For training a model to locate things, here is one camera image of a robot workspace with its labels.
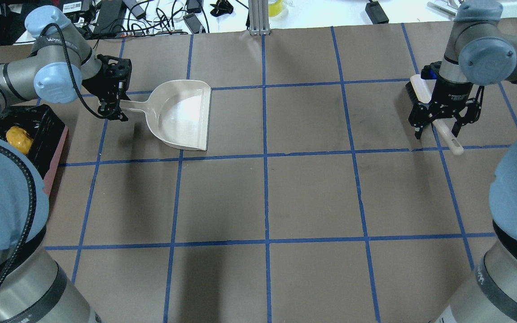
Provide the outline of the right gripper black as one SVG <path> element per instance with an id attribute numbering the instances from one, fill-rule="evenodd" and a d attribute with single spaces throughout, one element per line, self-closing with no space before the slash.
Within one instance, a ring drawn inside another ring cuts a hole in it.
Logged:
<path id="1" fill-rule="evenodd" d="M 440 75 L 441 65 L 441 63 L 425 65 L 419 75 L 427 80 L 432 90 L 431 103 L 442 111 L 441 118 L 455 119 L 451 133 L 458 138 L 463 126 L 479 120 L 482 114 L 484 86 L 478 86 L 476 96 L 470 97 L 473 84 L 446 80 Z M 428 121 L 414 122 L 415 139 L 421 139 L 424 128 L 428 125 Z"/>

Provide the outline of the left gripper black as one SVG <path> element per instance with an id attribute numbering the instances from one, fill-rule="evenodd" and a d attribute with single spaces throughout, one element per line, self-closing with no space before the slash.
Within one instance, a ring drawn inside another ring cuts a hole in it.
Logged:
<path id="1" fill-rule="evenodd" d="M 82 81 L 84 89 L 99 100 L 97 112 L 99 118 L 111 121 L 129 121 L 120 108 L 121 100 L 129 100 L 127 90 L 131 82 L 131 59 L 95 55 L 93 73 Z"/>

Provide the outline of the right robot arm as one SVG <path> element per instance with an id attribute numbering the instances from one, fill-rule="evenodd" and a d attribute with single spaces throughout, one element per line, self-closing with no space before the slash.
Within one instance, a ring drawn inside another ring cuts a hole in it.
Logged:
<path id="1" fill-rule="evenodd" d="M 503 5 L 496 0 L 460 0 L 440 61 L 411 76 L 406 90 L 408 122 L 420 139 L 432 126 L 454 155 L 463 127 L 488 117 L 497 100 L 483 103 L 506 81 L 517 86 L 517 35 L 500 30 Z M 487 216 L 495 241 L 433 323 L 517 323 L 517 123 L 500 108 L 497 117 L 466 133 L 466 143 L 508 144 L 492 176 Z"/>

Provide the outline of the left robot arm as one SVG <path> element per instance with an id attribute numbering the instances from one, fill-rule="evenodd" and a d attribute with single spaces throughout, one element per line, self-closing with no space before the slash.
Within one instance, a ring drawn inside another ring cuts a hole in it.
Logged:
<path id="1" fill-rule="evenodd" d="M 40 98 L 54 104 L 100 102 L 92 114 L 125 122 L 131 62 L 97 55 L 57 7 L 41 6 L 24 22 L 35 42 L 29 57 L 0 64 L 0 117 L 12 105 Z M 0 139 L 0 323 L 100 323 L 42 243 L 49 217 L 44 176 L 18 148 Z"/>

